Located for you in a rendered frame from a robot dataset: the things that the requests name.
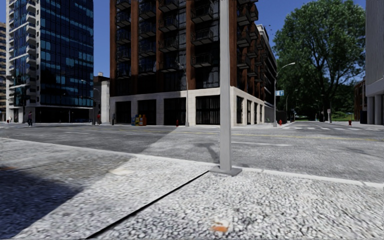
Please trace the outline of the red brick building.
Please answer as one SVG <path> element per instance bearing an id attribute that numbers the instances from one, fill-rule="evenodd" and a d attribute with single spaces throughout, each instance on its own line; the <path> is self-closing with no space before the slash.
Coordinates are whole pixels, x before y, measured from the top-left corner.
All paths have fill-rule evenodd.
<path id="1" fill-rule="evenodd" d="M 219 124 L 220 1 L 109 0 L 111 123 Z M 271 123 L 277 63 L 258 0 L 228 1 L 231 123 Z"/>

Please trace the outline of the grey street lamp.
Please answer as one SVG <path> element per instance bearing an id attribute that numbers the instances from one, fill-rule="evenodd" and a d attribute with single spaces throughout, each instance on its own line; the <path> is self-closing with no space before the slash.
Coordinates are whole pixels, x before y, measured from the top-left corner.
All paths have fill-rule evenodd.
<path id="1" fill-rule="evenodd" d="M 277 73 L 276 73 L 276 77 L 275 77 L 275 80 L 274 80 L 274 92 L 273 92 L 273 93 L 274 93 L 274 96 L 273 96 L 274 103 L 273 103 L 273 123 L 272 123 L 272 126 L 273 126 L 274 128 L 277 127 L 277 120 L 276 120 L 276 117 L 277 117 L 277 110 L 276 110 L 276 90 L 277 90 L 277 88 L 276 88 L 276 86 L 277 86 L 278 75 L 279 75 L 279 72 L 280 72 L 283 68 L 285 68 L 285 67 L 287 67 L 287 66 L 290 66 L 290 65 L 295 65 L 295 64 L 296 64 L 295 62 L 291 62 L 291 63 L 289 63 L 289 64 L 286 64 L 286 65 L 284 65 L 283 67 L 281 67 L 280 70 L 278 70 Z"/>

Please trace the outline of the pale concrete building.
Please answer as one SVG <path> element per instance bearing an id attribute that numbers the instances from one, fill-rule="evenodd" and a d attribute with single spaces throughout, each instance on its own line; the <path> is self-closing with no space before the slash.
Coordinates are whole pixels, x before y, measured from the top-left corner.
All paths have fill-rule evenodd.
<path id="1" fill-rule="evenodd" d="M 366 0 L 365 96 L 367 123 L 384 125 L 384 0 Z"/>

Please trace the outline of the brown brick building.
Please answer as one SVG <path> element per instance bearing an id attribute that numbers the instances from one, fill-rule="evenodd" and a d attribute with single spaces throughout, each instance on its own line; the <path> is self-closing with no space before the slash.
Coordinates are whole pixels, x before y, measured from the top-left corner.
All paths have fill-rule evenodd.
<path id="1" fill-rule="evenodd" d="M 367 124 L 366 77 L 354 86 L 354 120 Z"/>

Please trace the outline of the trees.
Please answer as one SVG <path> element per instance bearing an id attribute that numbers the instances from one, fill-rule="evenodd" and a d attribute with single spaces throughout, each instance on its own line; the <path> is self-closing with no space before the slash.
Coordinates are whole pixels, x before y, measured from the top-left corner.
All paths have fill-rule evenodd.
<path id="1" fill-rule="evenodd" d="M 273 49 L 279 85 L 299 115 L 351 110 L 353 84 L 365 67 L 365 18 L 353 0 L 314 0 L 286 16 Z"/>

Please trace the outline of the glass tower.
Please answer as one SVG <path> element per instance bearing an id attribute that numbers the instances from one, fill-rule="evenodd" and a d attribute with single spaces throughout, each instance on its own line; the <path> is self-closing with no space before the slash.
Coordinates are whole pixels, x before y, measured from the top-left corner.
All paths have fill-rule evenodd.
<path id="1" fill-rule="evenodd" d="M 79 123 L 94 104 L 94 1 L 5 0 L 6 115 Z"/>

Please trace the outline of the grey pole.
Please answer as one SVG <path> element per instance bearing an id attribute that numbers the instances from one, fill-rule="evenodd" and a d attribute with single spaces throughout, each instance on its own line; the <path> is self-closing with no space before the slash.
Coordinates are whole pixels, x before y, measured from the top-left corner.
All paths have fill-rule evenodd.
<path id="1" fill-rule="evenodd" d="M 220 134 L 219 166 L 213 173 L 236 176 L 242 170 L 232 167 L 232 125 L 230 92 L 230 39 L 229 39 L 229 0 L 220 0 Z"/>

